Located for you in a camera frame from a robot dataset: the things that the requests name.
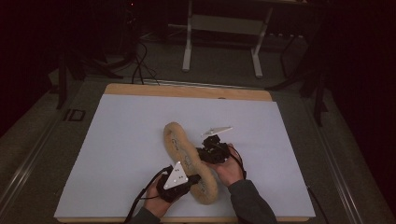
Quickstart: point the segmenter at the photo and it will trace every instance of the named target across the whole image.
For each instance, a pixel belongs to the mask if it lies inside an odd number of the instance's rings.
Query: hand
[[[236,153],[235,149],[233,149],[232,144],[228,145],[228,149],[230,150],[231,154],[233,154],[239,161],[241,161],[238,153]],[[218,173],[219,179],[227,188],[236,181],[244,179],[241,167],[239,166],[238,162],[236,162],[236,160],[232,157],[230,157],[224,163],[212,164],[206,162],[205,164],[215,170],[216,173]]]
[[[157,191],[157,183],[158,180],[161,178],[162,175],[158,176],[154,182],[148,187],[148,191],[146,193],[147,198],[152,198],[152,199],[146,199],[144,203],[144,207],[148,209],[154,216],[161,218],[163,217],[166,212],[168,211],[169,207],[172,205],[171,203],[166,202],[162,198],[159,197],[159,193]]]

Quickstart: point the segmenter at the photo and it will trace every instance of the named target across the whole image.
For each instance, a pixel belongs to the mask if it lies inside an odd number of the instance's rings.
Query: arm
[[[240,223],[277,223],[273,210],[260,196],[253,182],[239,180],[231,184],[228,190]]]
[[[229,145],[229,149],[241,161],[232,145]],[[277,223],[271,207],[260,196],[253,182],[244,179],[242,169],[236,160],[230,158],[224,163],[206,165],[216,171],[221,182],[230,191],[231,203],[239,223]]]
[[[158,197],[157,183],[161,178],[159,176],[148,188],[146,197],[151,199],[146,199],[143,207],[139,212],[132,218],[128,224],[157,224],[160,223],[161,217],[165,215],[169,207],[172,205]]]

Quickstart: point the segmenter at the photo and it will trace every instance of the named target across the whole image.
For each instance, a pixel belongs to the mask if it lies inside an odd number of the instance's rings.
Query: gray sleeve
[[[260,196],[253,182],[239,180],[228,187],[239,223],[277,223],[270,205]]]
[[[128,224],[158,224],[160,223],[160,219],[156,216],[152,215],[152,213],[147,210],[145,207],[140,208],[139,212],[132,218]]]

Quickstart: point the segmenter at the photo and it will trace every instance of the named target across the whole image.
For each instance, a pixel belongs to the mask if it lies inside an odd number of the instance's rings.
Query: white paper sheet
[[[247,179],[276,216],[315,216],[276,103],[105,94],[55,217],[126,217],[140,190],[163,167],[174,164],[163,144],[163,127],[171,121],[197,147],[209,128],[233,126],[219,135],[221,142],[233,143],[239,151]],[[202,205],[187,194],[166,216],[234,217],[229,198],[219,183],[215,203]]]

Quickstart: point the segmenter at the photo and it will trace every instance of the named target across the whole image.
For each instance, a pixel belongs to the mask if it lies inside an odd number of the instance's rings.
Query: white table leg
[[[183,59],[183,72],[190,71],[190,61],[191,61],[191,18],[192,18],[192,0],[189,1],[189,17],[187,18],[187,43],[186,49],[184,50],[184,59]]]
[[[256,74],[256,78],[262,77],[262,66],[260,65],[259,51],[260,51],[260,47],[262,46],[262,41],[264,40],[265,31],[267,30],[268,22],[271,18],[272,12],[273,9],[270,7],[267,11],[265,21],[262,23],[262,29],[259,34],[259,40],[257,42],[257,45],[255,48],[252,48],[251,50],[251,58],[253,60],[253,67],[254,67],[254,72]]]

